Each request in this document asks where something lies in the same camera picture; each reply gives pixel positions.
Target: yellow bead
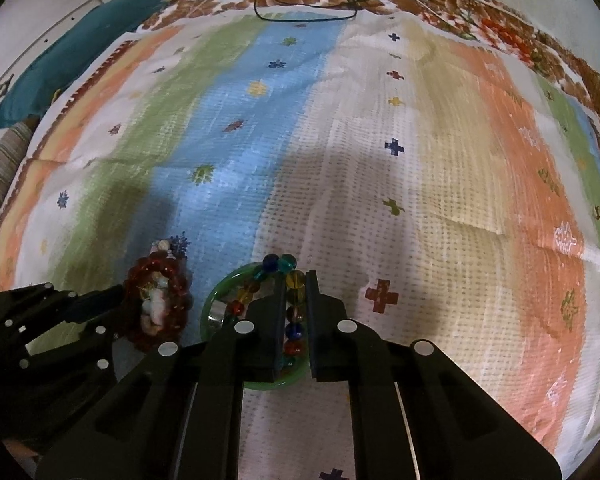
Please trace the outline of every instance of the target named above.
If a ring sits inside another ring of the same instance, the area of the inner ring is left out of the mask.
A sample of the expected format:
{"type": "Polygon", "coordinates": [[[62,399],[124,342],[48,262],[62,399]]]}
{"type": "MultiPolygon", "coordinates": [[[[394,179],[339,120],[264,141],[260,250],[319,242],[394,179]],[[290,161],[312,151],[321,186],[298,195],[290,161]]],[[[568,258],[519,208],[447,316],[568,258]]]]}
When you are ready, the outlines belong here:
{"type": "Polygon", "coordinates": [[[288,288],[303,288],[304,274],[299,270],[292,270],[286,276],[286,286],[288,286],[288,288]]]}
{"type": "Polygon", "coordinates": [[[238,290],[236,300],[240,301],[240,303],[242,303],[243,305],[250,304],[252,299],[253,294],[251,294],[248,290],[244,290],[243,288],[238,290]]]}

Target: white bead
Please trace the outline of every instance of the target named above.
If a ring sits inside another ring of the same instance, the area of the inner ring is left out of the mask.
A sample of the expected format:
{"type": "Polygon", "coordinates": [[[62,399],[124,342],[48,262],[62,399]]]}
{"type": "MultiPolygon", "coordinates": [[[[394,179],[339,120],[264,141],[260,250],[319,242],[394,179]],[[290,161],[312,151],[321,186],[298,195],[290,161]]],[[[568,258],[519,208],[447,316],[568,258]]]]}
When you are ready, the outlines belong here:
{"type": "Polygon", "coordinates": [[[149,294],[151,295],[151,321],[153,324],[162,326],[162,319],[167,311],[164,292],[159,288],[153,288],[149,294]]]}

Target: white screw cap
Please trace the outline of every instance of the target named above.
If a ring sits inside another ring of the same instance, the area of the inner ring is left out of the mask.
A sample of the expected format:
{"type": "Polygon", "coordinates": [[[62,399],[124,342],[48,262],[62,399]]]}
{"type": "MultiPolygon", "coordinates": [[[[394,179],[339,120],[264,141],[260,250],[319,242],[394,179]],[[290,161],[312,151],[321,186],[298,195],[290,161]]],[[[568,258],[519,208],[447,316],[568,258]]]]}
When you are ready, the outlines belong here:
{"type": "Polygon", "coordinates": [[[167,341],[158,346],[158,354],[162,357],[169,357],[178,351],[178,345],[173,341],[167,341]]]}
{"type": "Polygon", "coordinates": [[[343,319],[338,323],[338,330],[345,334],[350,334],[358,329],[358,324],[350,319],[343,319]]]}
{"type": "Polygon", "coordinates": [[[413,349],[420,355],[431,355],[435,350],[434,346],[429,341],[418,341],[413,345],[413,349]]]}
{"type": "Polygon", "coordinates": [[[254,328],[256,328],[256,326],[251,321],[247,321],[246,319],[238,321],[238,323],[236,323],[234,326],[234,330],[238,334],[248,334],[249,332],[253,332],[254,328]]]}

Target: printed cross pattern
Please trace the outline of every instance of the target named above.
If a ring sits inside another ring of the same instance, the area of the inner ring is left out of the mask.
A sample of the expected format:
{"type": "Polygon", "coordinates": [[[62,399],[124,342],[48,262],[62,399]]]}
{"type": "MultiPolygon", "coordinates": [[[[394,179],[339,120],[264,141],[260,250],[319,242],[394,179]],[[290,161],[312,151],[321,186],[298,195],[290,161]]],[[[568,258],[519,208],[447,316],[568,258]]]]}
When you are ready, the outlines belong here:
{"type": "Polygon", "coordinates": [[[393,198],[390,198],[388,200],[382,200],[382,205],[385,205],[388,208],[391,208],[391,214],[393,216],[398,216],[400,214],[400,211],[404,211],[404,208],[400,207],[398,205],[398,203],[395,201],[395,199],[393,199],[393,198]]]}
{"type": "Polygon", "coordinates": [[[398,139],[391,139],[391,142],[385,142],[384,148],[391,150],[391,154],[395,156],[398,156],[398,153],[404,153],[404,146],[400,145],[398,139]]]}
{"type": "Polygon", "coordinates": [[[349,480],[342,476],[342,469],[332,469],[331,473],[320,473],[320,480],[349,480]]]}
{"type": "Polygon", "coordinates": [[[374,302],[374,312],[384,314],[384,308],[390,304],[398,304],[400,295],[397,292],[389,292],[389,280],[378,280],[378,288],[369,287],[366,290],[365,298],[374,302]]]}
{"type": "Polygon", "coordinates": [[[393,77],[394,79],[404,79],[398,72],[396,72],[395,70],[391,70],[391,72],[387,72],[387,75],[390,75],[391,77],[393,77]]]}

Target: floral blanket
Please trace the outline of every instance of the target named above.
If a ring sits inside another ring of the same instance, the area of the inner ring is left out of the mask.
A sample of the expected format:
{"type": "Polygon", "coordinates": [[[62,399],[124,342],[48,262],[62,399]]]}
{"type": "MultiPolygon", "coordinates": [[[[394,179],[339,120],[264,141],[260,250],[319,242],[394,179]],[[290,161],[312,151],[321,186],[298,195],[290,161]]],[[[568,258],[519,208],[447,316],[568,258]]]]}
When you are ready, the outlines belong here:
{"type": "MultiPolygon", "coordinates": [[[[35,133],[0,290],[104,288],[170,239],[192,344],[217,282],[292,253],[566,476],[600,436],[600,76],[497,2],[355,1],[171,0],[117,40],[35,133]]],[[[353,478],[344,384],[246,392],[242,428],[240,478],[353,478]]]]}

